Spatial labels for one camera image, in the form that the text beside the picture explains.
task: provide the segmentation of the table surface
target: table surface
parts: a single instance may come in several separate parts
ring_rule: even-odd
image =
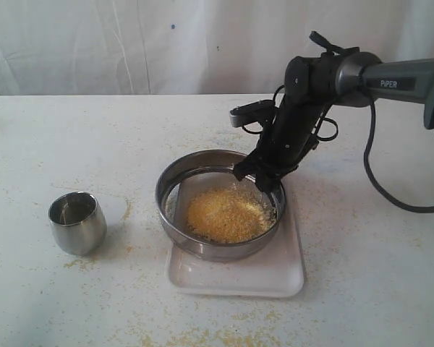
[[[0,97],[0,346],[434,346],[434,215],[394,207],[362,165],[370,110],[335,107],[339,137],[285,180],[307,281],[290,299],[178,294],[153,191],[178,157],[248,153],[228,111],[267,95]],[[420,105],[380,100],[381,184],[434,204],[434,133]],[[103,246],[63,253],[51,202],[92,192]]]

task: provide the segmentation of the white backdrop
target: white backdrop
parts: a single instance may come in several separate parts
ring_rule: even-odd
[[[434,0],[0,0],[0,94],[271,93],[317,30],[434,56]]]

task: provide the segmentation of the stainless steel cup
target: stainless steel cup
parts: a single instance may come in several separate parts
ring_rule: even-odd
[[[51,204],[48,210],[51,230],[58,246],[74,255],[86,255],[106,237],[106,220],[92,194],[72,192]]]

